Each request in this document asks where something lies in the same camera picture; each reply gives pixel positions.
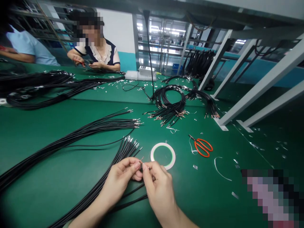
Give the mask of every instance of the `roll of tape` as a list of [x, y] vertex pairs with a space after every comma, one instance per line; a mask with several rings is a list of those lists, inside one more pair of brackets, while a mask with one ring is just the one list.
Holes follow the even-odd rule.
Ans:
[[10, 104], [6, 102], [5, 98], [0, 98], [0, 105], [4, 107], [12, 107]]
[[173, 148], [169, 144], [167, 144], [167, 143], [160, 142], [160, 143], [156, 144], [152, 148], [152, 150], [151, 150], [151, 161], [155, 161], [155, 159], [154, 159], [154, 152], [155, 152], [156, 148], [158, 148], [160, 146], [165, 146], [165, 147], [167, 147], [171, 151], [172, 160], [171, 160], [171, 162], [168, 165], [165, 166], [166, 170], [171, 169], [174, 166], [174, 163], [175, 163], [175, 160], [176, 160], [176, 156], [175, 156], [175, 152], [174, 152]]

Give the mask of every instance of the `workbench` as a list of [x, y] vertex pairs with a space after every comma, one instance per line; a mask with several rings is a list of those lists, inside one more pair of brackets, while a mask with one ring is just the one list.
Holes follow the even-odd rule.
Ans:
[[[90, 77], [119, 77], [115, 74], [97, 75], [84, 72], [81, 67], [54, 67], [38, 64], [25, 64], [29, 72], [42, 72], [61, 69], [75, 74], [77, 79]], [[154, 89], [166, 84], [161, 82], [164, 76], [154, 84]], [[269, 164], [256, 152], [247, 140], [231, 124], [229, 131], [222, 131], [216, 122], [204, 119], [204, 100], [195, 99], [186, 103], [186, 118], [180, 119], [173, 126], [176, 133], [170, 132], [160, 121], [148, 118], [144, 112], [156, 110], [154, 103], [138, 87], [131, 91], [122, 90], [122, 85], [129, 81], [104, 84], [100, 88], [90, 89], [61, 103], [33, 111], [17, 108], [0, 107], [2, 119], [0, 133], [0, 174], [35, 153], [44, 146], [58, 140], [68, 133], [114, 113], [125, 107], [133, 113], [121, 118], [138, 119], [144, 122], [135, 129], [131, 137], [136, 139], [143, 149], [137, 155], [144, 156], [147, 162], [152, 147], [157, 143], [167, 142], [175, 151], [176, 162], [168, 170], [173, 177], [174, 193], [178, 206], [200, 227], [267, 227], [262, 210], [252, 193], [247, 192], [243, 184], [241, 169], [269, 169]], [[152, 82], [139, 82], [145, 86], [147, 94], [152, 95]], [[171, 84], [192, 87], [184, 79], [177, 79]], [[51, 92], [47, 97], [56, 96]], [[176, 102], [180, 99], [177, 92], [169, 91], [168, 99]], [[86, 137], [77, 144], [104, 144], [113, 142], [127, 135], [130, 130], [98, 133]], [[213, 146], [209, 158], [191, 153], [188, 134], [202, 138]], [[75, 206], [96, 184], [114, 158], [119, 143], [101, 148], [65, 148], [40, 162], [20, 179], [12, 184], [3, 194], [1, 211], [10, 227], [47, 227]], [[158, 148], [155, 159], [161, 165], [171, 160], [168, 149]], [[235, 167], [234, 159], [240, 164]], [[126, 193], [139, 186], [130, 181]], [[119, 202], [125, 203], [139, 198], [146, 193], [141, 188], [131, 196]], [[114, 214], [107, 215], [102, 227], [160, 227], [149, 201], [143, 200]]]

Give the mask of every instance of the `white metal frame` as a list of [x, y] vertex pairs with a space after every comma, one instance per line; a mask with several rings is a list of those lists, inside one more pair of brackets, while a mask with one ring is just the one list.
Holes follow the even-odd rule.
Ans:
[[253, 132], [250, 127], [275, 111], [279, 110], [283, 106], [285, 106], [288, 102], [293, 99], [296, 99], [300, 95], [304, 94], [304, 80], [297, 84], [292, 89], [288, 90], [278, 99], [271, 102], [265, 108], [254, 114], [252, 117], [247, 119], [246, 121], [237, 120], [237, 122], [248, 132]]
[[[262, 94], [264, 94], [270, 87], [281, 80], [287, 73], [289, 73], [294, 67], [296, 67], [304, 59], [304, 27], [283, 27], [283, 28], [269, 28], [269, 29], [251, 29], [243, 31], [232, 31], [229, 30], [224, 38], [222, 45], [217, 52], [215, 59], [213, 60], [203, 82], [201, 83], [199, 89], [203, 90], [209, 79], [212, 77], [215, 68], [217, 67], [220, 58], [225, 53], [229, 45], [231, 38], [236, 39], [251, 39], [249, 45], [240, 56], [238, 61], [235, 63], [231, 71], [228, 73], [220, 87], [212, 95], [216, 98], [218, 94], [224, 89], [227, 83], [233, 78], [236, 72], [240, 69], [242, 64], [246, 61], [248, 56], [252, 53], [255, 48], [257, 40], [260, 46], [277, 46], [281, 40], [289, 40], [290, 42], [284, 43], [282, 47], [293, 48], [280, 62], [278, 62], [246, 95], [244, 95], [221, 119], [217, 119], [217, 124], [223, 129], [227, 123], [234, 119], [239, 113], [241, 113], [245, 108], [252, 104], [256, 99], [258, 99]], [[288, 91], [286, 94], [279, 97], [273, 103], [266, 106], [256, 115], [249, 118], [242, 126], [248, 130], [250, 124], [254, 124], [267, 115], [273, 113], [288, 101], [294, 97], [302, 94], [302, 89], [300, 86], [303, 84], [295, 86], [293, 89]]]

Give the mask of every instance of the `dark hair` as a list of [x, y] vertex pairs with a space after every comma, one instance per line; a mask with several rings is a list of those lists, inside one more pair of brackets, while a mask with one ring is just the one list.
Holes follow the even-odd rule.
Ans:
[[102, 17], [98, 16], [98, 13], [94, 12], [71, 12], [70, 13], [71, 18], [75, 21], [74, 25], [77, 26], [79, 29], [79, 26], [83, 25], [93, 25], [95, 27], [104, 26], [105, 23], [102, 20]]

